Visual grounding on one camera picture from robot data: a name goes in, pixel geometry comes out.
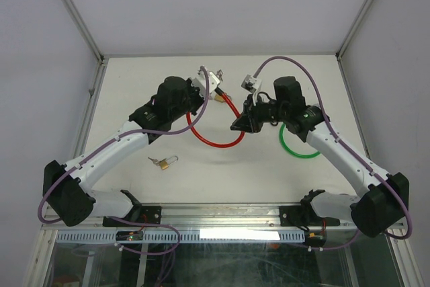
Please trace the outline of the large brass padlock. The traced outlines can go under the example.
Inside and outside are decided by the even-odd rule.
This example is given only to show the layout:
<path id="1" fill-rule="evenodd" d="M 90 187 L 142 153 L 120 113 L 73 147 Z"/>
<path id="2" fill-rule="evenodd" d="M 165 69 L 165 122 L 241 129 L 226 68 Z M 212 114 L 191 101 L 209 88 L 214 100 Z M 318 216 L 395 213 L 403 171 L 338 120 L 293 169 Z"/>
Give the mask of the large brass padlock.
<path id="1" fill-rule="evenodd" d="M 223 97 L 221 97 L 221 96 L 216 96 L 216 97 L 214 98 L 214 100 L 215 100 L 215 101 L 217 101 L 217 102 L 219 102 L 219 103 L 224 103 L 224 102 L 225 102 L 224 98 L 223 98 Z"/>

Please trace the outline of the red cable lock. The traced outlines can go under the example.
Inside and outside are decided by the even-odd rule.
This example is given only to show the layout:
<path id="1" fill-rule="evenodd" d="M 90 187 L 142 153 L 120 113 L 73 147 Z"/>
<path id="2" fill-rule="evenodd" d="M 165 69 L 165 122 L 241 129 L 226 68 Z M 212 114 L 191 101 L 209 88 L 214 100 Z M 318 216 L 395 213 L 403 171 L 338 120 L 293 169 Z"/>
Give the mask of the red cable lock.
<path id="1" fill-rule="evenodd" d="M 217 88 L 215 90 L 216 93 L 216 97 L 220 97 L 222 99 L 222 103 L 225 103 L 229 106 L 229 108 L 232 110 L 233 114 L 236 117 L 240 116 L 240 113 L 238 111 L 238 109 L 236 108 L 235 104 L 232 102 L 231 97 L 226 94 L 225 91 L 221 90 L 220 88 Z M 210 147 L 214 147 L 216 149 L 229 149 L 229 148 L 233 148 L 235 146 L 237 146 L 245 137 L 245 133 L 244 132 L 240 132 L 240 134 L 238 135 L 238 137 L 228 143 L 217 143 L 217 142 L 213 142 L 211 140 L 208 140 L 207 138 L 205 138 L 204 136 L 202 136 L 194 127 L 190 128 L 192 134 L 202 143 L 204 143 L 205 145 L 208 145 Z"/>

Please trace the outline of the red lock keys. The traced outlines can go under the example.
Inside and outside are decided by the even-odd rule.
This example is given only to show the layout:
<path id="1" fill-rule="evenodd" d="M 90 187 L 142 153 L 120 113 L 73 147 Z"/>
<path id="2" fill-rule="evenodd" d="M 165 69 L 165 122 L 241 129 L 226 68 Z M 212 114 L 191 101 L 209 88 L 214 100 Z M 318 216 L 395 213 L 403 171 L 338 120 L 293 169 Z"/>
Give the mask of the red lock keys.
<path id="1" fill-rule="evenodd" d="M 222 78 L 222 76 L 223 76 L 223 72 L 222 72 L 222 70 L 220 69 L 220 70 L 218 70 L 217 72 L 216 72 L 216 76 L 217 76 L 217 78 L 220 80 L 220 81 L 222 81 L 223 80 L 223 78 Z"/>

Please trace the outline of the small brass padlock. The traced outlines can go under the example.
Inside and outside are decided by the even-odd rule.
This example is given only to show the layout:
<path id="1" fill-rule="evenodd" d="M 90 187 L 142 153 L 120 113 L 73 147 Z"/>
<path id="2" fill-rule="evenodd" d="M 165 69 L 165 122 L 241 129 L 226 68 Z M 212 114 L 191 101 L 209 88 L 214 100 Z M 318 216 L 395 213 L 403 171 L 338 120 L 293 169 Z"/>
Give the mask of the small brass padlock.
<path id="1" fill-rule="evenodd" d="M 170 165 L 176 163 L 178 160 L 179 160 L 178 156 L 168 157 L 166 159 L 159 161 L 159 167 L 162 170 L 166 170 L 167 168 L 169 168 Z"/>

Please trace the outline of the small padlock keys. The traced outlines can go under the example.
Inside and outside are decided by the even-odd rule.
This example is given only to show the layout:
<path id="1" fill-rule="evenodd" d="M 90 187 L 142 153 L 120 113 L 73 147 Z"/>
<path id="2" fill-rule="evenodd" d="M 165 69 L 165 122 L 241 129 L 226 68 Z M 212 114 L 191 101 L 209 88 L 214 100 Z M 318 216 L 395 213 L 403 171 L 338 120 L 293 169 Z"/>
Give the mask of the small padlock keys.
<path id="1" fill-rule="evenodd" d="M 150 157 L 148 159 L 150 159 L 153 162 L 153 164 L 159 165 L 159 160 L 153 159 L 153 158 L 150 158 Z"/>

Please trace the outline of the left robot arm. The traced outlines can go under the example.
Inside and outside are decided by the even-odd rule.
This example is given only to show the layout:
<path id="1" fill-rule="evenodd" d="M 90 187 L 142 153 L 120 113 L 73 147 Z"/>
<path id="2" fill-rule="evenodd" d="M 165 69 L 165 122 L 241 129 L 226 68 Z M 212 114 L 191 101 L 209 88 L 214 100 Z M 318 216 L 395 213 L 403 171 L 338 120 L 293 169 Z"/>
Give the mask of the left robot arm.
<path id="1" fill-rule="evenodd" d="M 47 164 L 42 202 L 48 203 L 68 227 L 91 216 L 136 224 L 143 213 L 142 204 L 128 190 L 98 192 L 94 185 L 128 155 L 172 133 L 174 121 L 187 113 L 201 116 L 219 84 L 213 73 L 194 79 L 167 77 L 149 102 L 136 109 L 107 142 L 64 164 Z"/>

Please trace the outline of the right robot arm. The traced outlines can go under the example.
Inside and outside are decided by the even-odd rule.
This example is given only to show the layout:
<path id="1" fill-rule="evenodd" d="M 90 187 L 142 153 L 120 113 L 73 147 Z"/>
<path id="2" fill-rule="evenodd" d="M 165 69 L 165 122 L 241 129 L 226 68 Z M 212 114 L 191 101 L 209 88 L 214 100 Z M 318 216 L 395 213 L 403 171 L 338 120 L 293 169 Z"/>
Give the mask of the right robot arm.
<path id="1" fill-rule="evenodd" d="M 355 191 L 354 195 L 310 191 L 300 201 L 300 216 L 305 223 L 336 218 L 353 222 L 364 235 L 375 237 L 405 217 L 408 179 L 401 173 L 389 174 L 353 147 L 347 148 L 340 134 L 324 118 L 320 106 L 306 104 L 294 77 L 276 79 L 273 82 L 275 98 L 268 101 L 259 96 L 259 79 L 248 75 L 241 86 L 250 94 L 231 130 L 258 133 L 265 123 L 281 122 L 302 142 L 322 154 Z"/>

